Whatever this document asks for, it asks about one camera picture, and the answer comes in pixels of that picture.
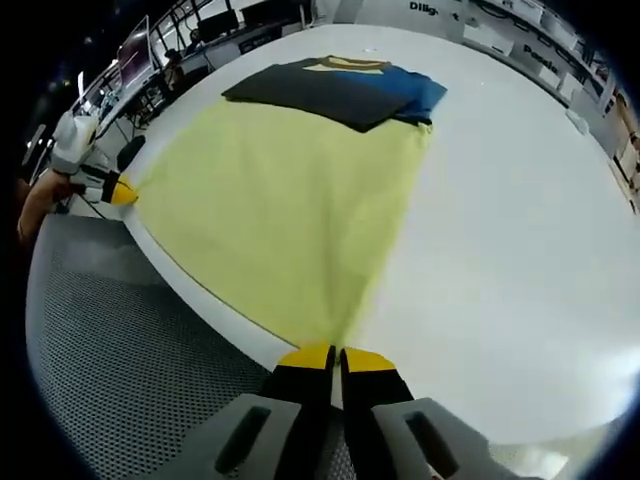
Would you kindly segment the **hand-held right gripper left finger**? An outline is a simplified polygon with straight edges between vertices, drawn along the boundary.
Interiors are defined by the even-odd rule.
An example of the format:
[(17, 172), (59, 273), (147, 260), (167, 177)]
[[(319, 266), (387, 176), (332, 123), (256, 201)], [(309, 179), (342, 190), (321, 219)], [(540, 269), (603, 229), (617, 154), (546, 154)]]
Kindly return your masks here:
[(312, 479), (331, 411), (336, 348), (305, 346), (277, 363), (261, 390), (242, 394), (195, 428), (171, 479)]

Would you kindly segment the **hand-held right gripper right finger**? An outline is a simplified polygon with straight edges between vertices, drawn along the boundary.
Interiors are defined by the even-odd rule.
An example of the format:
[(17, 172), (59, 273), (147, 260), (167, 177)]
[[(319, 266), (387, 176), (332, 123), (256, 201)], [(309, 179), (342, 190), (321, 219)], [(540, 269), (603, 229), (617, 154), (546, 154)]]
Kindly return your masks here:
[(345, 441), (359, 479), (508, 479), (477, 430), (416, 399), (387, 358), (340, 353)]

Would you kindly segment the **person's left hand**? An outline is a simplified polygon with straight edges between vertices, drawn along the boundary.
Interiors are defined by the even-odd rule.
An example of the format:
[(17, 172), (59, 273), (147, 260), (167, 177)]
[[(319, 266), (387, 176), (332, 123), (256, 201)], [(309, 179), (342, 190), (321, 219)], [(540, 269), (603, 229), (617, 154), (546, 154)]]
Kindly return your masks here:
[(68, 175), (53, 170), (47, 171), (40, 180), (44, 193), (54, 202), (85, 193), (84, 185), (73, 183)]

